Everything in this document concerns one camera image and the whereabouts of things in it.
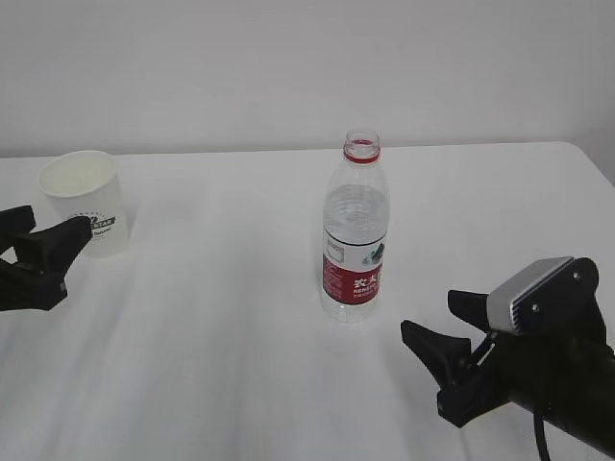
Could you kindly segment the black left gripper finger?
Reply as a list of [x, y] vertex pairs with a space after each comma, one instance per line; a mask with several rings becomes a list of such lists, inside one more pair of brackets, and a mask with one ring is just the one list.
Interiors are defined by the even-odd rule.
[[31, 206], [18, 206], [0, 211], [0, 253], [12, 247], [14, 239], [36, 227]]
[[13, 248], [16, 265], [38, 276], [64, 277], [91, 239], [90, 220], [72, 217], [52, 228], [20, 234]]

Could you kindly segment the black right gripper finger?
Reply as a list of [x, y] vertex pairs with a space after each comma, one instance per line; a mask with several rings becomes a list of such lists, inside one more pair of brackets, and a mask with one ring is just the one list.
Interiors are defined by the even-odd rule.
[[450, 312], [459, 320], [479, 330], [489, 330], [486, 302], [487, 294], [450, 290], [447, 303]]
[[453, 385], [460, 362], [472, 352], [471, 341], [437, 333], [410, 320], [401, 323], [403, 343], [428, 369], [440, 388]]

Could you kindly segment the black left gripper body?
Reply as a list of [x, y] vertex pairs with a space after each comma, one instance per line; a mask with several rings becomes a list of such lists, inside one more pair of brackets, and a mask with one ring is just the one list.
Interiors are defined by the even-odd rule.
[[67, 297], [62, 273], [1, 260], [1, 311], [50, 311]]

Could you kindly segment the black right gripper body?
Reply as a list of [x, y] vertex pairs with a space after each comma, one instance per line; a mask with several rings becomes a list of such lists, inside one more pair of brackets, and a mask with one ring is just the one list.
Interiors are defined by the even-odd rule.
[[437, 410], [462, 427], [509, 402], [557, 427], [612, 427], [614, 352], [580, 337], [501, 334], [481, 364], [440, 390]]

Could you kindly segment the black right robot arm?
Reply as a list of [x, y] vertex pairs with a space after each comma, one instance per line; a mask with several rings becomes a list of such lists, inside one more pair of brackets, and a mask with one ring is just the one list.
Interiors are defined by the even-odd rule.
[[564, 328], [516, 336], [487, 325], [483, 294], [452, 290], [449, 307], [485, 334], [467, 338], [437, 333], [410, 320], [401, 323], [403, 343], [439, 386], [438, 415], [463, 427], [514, 403], [531, 413], [539, 457], [549, 457], [544, 424], [607, 456], [614, 454], [614, 351], [606, 343], [603, 316], [594, 298]]

